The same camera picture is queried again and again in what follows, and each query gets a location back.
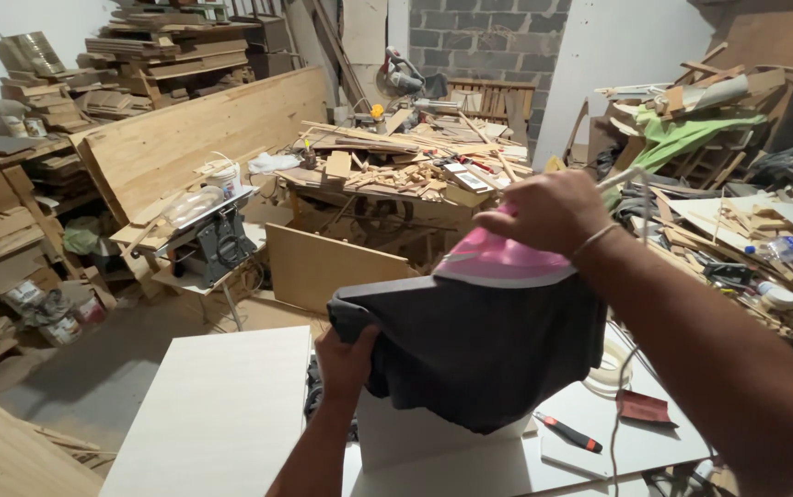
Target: water bottle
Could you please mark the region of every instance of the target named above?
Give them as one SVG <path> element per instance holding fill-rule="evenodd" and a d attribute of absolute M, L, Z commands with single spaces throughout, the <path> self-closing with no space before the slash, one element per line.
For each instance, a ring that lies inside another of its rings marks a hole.
<path fill-rule="evenodd" d="M 759 245 L 749 245 L 746 254 L 756 254 L 766 261 L 777 261 L 784 264 L 793 263 L 793 236 L 777 236 L 766 238 Z"/>

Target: concrete floor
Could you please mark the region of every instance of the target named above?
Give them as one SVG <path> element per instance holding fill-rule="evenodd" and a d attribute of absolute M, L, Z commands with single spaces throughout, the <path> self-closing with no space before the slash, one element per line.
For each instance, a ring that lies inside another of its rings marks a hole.
<path fill-rule="evenodd" d="M 236 329 L 216 313 L 229 312 L 222 294 L 204 302 L 210 318 L 219 316 L 218 325 Z M 271 292 L 241 300 L 237 307 L 247 331 L 309 324 L 316 334 L 324 324 L 324 317 L 273 301 Z M 96 331 L 59 349 L 22 383 L 0 393 L 0 405 L 20 419 L 117 451 L 170 341 L 218 333 L 203 324 L 199 312 L 196 295 L 118 309 Z"/>

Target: circular saw blade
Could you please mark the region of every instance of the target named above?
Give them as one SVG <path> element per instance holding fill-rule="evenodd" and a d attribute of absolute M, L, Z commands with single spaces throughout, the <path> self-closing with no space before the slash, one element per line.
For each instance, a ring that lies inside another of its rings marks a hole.
<path fill-rule="evenodd" d="M 393 98 L 400 97 L 402 95 L 399 94 L 399 91 L 390 84 L 388 80 L 388 75 L 386 73 L 379 71 L 375 71 L 375 78 L 373 81 L 375 85 L 375 90 L 378 94 L 384 98 L 392 100 Z"/>

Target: white plastic bag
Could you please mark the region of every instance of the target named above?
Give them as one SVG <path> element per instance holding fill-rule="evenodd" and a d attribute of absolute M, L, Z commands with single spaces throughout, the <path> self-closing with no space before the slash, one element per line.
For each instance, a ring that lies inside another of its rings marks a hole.
<path fill-rule="evenodd" d="M 292 169 L 301 162 L 294 156 L 270 156 L 262 152 L 260 156 L 249 161 L 249 172 L 252 174 L 267 174 L 274 171 Z"/>

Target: hand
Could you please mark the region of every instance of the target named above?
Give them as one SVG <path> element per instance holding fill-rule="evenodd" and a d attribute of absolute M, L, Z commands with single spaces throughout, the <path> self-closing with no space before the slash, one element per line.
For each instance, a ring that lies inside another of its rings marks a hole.
<path fill-rule="evenodd" d="M 347 401 L 356 405 L 359 392 L 371 373 L 371 349 L 379 329 L 369 324 L 356 343 L 341 341 L 329 326 L 314 341 L 319 370 L 323 377 L 323 401 Z"/>
<path fill-rule="evenodd" d="M 570 257 L 611 224 L 595 184 L 582 171 L 538 174 L 503 189 L 513 217 L 489 210 L 473 220 L 486 230 L 533 249 Z"/>

